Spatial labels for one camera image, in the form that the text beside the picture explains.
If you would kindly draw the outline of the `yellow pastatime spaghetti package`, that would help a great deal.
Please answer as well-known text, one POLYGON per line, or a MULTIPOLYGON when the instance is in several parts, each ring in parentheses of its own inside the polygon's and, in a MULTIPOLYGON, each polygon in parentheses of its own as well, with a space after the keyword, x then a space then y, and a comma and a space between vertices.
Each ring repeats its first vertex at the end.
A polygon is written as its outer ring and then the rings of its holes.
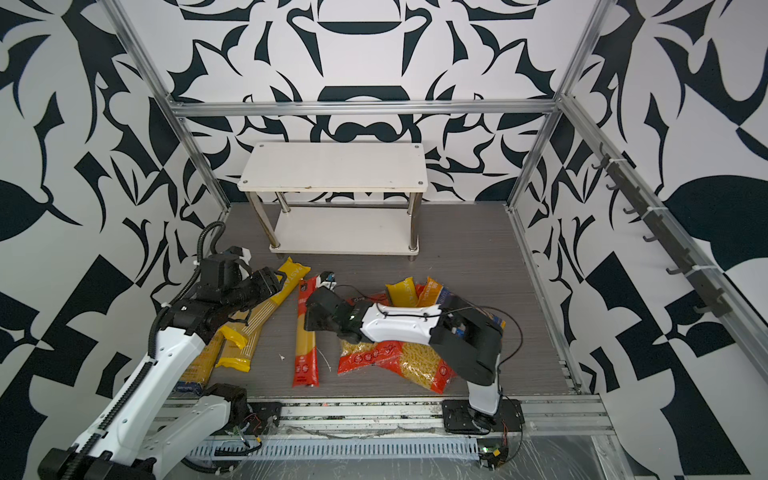
POLYGON ((246 308, 244 311, 238 311, 234 313, 230 316, 230 321, 234 320, 237 315, 244 315, 245 317, 248 317, 253 311, 256 311, 258 314, 262 315, 264 319, 264 325, 266 321, 275 313, 277 308, 298 286, 299 282, 304 278, 304 276, 310 272, 310 270, 311 268, 309 266, 296 263, 291 258, 288 258, 277 269, 278 272, 281 272, 285 275, 284 284, 281 289, 275 295, 259 303, 258 305, 251 308, 246 308))

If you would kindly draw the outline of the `red fusilli bag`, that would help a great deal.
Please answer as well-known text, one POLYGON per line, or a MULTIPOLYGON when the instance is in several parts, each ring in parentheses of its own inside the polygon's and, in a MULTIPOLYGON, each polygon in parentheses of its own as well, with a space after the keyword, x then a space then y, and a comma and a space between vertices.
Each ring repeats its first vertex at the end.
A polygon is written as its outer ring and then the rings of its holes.
POLYGON ((427 345, 389 341, 376 346, 376 365, 410 382, 443 394, 455 372, 427 345))
POLYGON ((337 372, 344 375, 368 366, 385 367, 397 360, 401 352, 402 343, 398 341, 353 344, 342 340, 337 372))

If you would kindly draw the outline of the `red spaghetti package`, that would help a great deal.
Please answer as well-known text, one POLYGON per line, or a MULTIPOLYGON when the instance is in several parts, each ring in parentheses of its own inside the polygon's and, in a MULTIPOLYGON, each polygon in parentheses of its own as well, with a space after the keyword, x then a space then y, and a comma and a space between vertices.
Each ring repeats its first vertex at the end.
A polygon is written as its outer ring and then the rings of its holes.
POLYGON ((316 335, 314 331, 309 331, 305 327, 308 311, 307 302, 317 285, 317 277, 302 280, 299 285, 293 387, 316 387, 319 385, 316 335))

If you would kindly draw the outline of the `orange blue spaghetti package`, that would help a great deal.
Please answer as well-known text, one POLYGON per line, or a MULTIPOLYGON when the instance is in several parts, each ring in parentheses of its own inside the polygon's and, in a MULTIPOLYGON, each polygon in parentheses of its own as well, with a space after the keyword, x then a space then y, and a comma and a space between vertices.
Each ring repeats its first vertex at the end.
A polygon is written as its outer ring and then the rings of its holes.
POLYGON ((202 352, 190 363, 177 381, 173 391, 180 394, 201 395, 216 365, 225 337, 217 332, 202 352))

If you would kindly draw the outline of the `orange blue pasta bag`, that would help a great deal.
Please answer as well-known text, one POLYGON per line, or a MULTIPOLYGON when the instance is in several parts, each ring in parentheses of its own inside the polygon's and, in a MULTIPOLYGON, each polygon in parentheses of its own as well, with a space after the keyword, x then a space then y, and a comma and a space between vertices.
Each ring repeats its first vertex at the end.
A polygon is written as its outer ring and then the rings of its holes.
MULTIPOLYGON (((458 310, 460 314, 468 313, 470 310, 476 310, 475 305, 454 295, 450 290, 433 280, 431 277, 427 279, 425 285, 417 286, 417 293, 419 294, 419 297, 416 307, 420 309, 427 308, 434 310, 439 307, 443 313, 448 310, 458 310)), ((432 327, 450 328, 451 332, 458 337, 464 337, 467 334, 469 325, 465 322, 463 317, 458 319, 451 317, 447 322, 441 320, 440 317, 440 313, 434 318, 430 317, 428 319, 430 325, 432 327)))

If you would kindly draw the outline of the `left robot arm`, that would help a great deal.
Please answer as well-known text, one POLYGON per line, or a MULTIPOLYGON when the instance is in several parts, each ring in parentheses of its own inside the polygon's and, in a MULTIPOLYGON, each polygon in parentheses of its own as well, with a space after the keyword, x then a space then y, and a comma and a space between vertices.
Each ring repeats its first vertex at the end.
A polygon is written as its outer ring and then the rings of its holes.
POLYGON ((243 427, 251 409, 241 387, 215 384, 192 410, 149 433, 189 365, 231 315, 280 293, 285 273, 252 270, 234 248, 200 258, 188 285, 153 321, 148 351, 116 397, 73 444, 51 449, 42 479, 162 479, 211 434, 243 427))

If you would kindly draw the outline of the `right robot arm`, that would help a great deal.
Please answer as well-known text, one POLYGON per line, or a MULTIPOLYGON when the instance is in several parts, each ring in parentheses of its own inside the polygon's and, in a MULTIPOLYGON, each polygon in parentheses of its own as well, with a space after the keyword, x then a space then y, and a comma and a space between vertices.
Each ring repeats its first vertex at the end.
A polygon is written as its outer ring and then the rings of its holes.
POLYGON ((371 300, 352 303, 320 287, 306 301, 309 331, 329 331, 350 343, 399 341, 427 345, 468 385, 469 408, 490 420, 498 412, 503 328, 457 296, 427 307, 394 307, 371 300))

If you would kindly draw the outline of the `small yellow pasta package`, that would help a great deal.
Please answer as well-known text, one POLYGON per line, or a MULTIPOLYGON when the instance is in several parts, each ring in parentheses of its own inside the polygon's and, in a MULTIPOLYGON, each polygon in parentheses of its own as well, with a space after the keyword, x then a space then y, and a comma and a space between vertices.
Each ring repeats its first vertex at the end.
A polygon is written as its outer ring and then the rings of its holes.
POLYGON ((395 284, 387 284, 386 289, 392 306, 415 308, 418 305, 419 294, 412 277, 395 284))

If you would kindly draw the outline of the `white two-tier shelf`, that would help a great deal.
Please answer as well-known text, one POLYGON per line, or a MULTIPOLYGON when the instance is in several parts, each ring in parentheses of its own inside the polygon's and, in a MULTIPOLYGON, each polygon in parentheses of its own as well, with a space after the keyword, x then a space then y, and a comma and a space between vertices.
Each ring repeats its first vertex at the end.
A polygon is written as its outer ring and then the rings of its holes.
POLYGON ((274 254, 404 256, 419 253, 428 189, 424 148, 410 143, 258 144, 237 182, 274 254), (405 208, 290 205, 288 193, 405 194, 405 208))

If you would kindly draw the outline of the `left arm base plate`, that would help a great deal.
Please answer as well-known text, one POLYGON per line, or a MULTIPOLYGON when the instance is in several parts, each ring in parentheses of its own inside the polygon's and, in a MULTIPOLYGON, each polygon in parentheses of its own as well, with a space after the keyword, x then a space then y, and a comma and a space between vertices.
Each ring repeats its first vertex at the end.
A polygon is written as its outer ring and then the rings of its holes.
POLYGON ((279 401, 250 402, 246 416, 238 425, 245 435, 261 436, 277 431, 281 423, 283 403, 279 401))

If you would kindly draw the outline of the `aluminium front rail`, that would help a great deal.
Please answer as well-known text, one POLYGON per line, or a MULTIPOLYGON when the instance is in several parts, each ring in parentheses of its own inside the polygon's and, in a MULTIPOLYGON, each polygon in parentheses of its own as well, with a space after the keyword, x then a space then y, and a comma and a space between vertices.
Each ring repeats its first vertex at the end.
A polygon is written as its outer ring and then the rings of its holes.
MULTIPOLYGON (((256 398, 250 402, 283 403, 273 438, 347 439, 385 437, 447 437, 440 403, 446 397, 390 398, 256 398)), ((615 440, 617 434, 597 396, 518 396, 525 423, 522 434, 532 437, 593 437, 615 440)), ((492 433, 494 436, 503 433, 492 433)))

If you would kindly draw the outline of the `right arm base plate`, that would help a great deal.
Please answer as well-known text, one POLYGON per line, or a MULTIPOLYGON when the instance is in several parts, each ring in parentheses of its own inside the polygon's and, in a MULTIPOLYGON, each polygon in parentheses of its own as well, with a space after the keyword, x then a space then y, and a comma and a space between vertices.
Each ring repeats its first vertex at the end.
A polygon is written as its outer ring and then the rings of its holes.
POLYGON ((471 408, 468 400, 443 400, 440 407, 444 430, 451 434, 521 432, 525 423, 521 403, 504 397, 501 398, 493 417, 471 408))

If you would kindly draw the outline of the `wall hook rail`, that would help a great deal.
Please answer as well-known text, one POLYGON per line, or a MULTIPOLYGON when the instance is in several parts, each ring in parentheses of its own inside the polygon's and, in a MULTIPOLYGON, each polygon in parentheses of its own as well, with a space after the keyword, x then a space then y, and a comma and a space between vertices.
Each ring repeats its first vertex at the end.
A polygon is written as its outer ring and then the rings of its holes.
POLYGON ((711 313, 722 318, 733 311, 725 297, 725 291, 713 280, 715 266, 696 260, 689 241, 682 240, 682 228, 677 226, 667 207, 653 201, 653 195, 643 187, 641 178, 634 173, 629 161, 625 158, 612 158, 604 151, 604 145, 599 147, 601 159, 592 168, 604 170, 613 181, 607 188, 620 192, 629 202, 630 207, 624 213, 637 217, 650 231, 644 236, 646 243, 657 242, 674 263, 667 267, 666 273, 671 276, 682 275, 692 286, 704 303, 703 307, 695 307, 699 314, 711 313))

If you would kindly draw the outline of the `aluminium cage frame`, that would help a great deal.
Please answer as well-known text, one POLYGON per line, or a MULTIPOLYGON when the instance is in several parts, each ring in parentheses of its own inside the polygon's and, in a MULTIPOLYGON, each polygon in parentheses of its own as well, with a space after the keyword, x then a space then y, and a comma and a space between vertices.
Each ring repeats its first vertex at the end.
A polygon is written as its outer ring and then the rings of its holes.
MULTIPOLYGON (((584 107, 571 92, 576 83, 575 75, 587 59, 588 54, 597 44, 602 26, 605 24, 609 11, 614 7, 612 1, 599 1, 590 14, 583 35, 577 43, 576 51, 568 67, 561 89, 551 99, 520 99, 520 100, 472 100, 472 101, 435 101, 435 100, 373 100, 373 101, 313 101, 313 102, 281 102, 281 103, 183 103, 171 99, 156 66, 152 63, 147 48, 131 23, 128 13, 118 1, 105 1, 102 6, 106 16, 115 28, 116 34, 136 63, 140 74, 147 83, 159 107, 168 120, 172 131, 180 140, 183 149, 190 155, 194 166, 201 173, 204 184, 211 189, 215 200, 224 211, 230 209, 221 185, 215 177, 210 164, 193 139, 191 132, 184 125, 188 117, 213 117, 234 115, 266 115, 266 116, 302 116, 302 115, 371 115, 371 114, 452 114, 452 113, 531 113, 546 116, 544 126, 532 147, 532 157, 541 155, 544 143, 550 139, 556 123, 561 116, 566 116, 576 131, 588 143, 590 149, 601 159, 599 147, 604 145, 604 151, 612 158, 625 158, 620 149, 609 137, 599 129, 584 107)), ((641 183, 653 195, 655 203, 662 202, 645 183, 640 173, 634 173, 641 178, 641 183)), ((719 318, 728 333, 742 349, 746 358, 754 365, 761 375, 767 374, 767 324, 758 311, 749 304, 742 293, 738 292, 731 280, 725 277, 723 270, 709 260, 703 250, 697 245, 690 234, 680 225, 670 211, 675 224, 682 228, 682 240, 692 244, 696 260, 716 267, 713 280, 723 288, 725 297, 733 311, 719 318)))

